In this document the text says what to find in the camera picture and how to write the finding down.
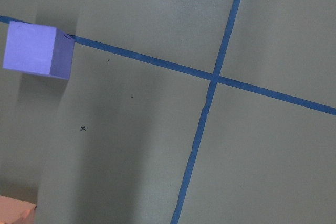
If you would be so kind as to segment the orange foam block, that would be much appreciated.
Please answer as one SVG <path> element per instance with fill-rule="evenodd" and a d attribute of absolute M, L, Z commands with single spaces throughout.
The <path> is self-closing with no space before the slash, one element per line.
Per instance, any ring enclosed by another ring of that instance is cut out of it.
<path fill-rule="evenodd" d="M 36 204 L 1 196 L 1 223 L 34 223 L 36 208 Z"/>

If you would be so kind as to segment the purple foam block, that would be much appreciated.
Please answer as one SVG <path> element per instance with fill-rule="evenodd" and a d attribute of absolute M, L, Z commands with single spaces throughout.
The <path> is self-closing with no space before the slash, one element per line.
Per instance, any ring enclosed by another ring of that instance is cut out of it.
<path fill-rule="evenodd" d="M 45 25 L 9 22 L 3 68 L 68 80 L 75 40 Z"/>

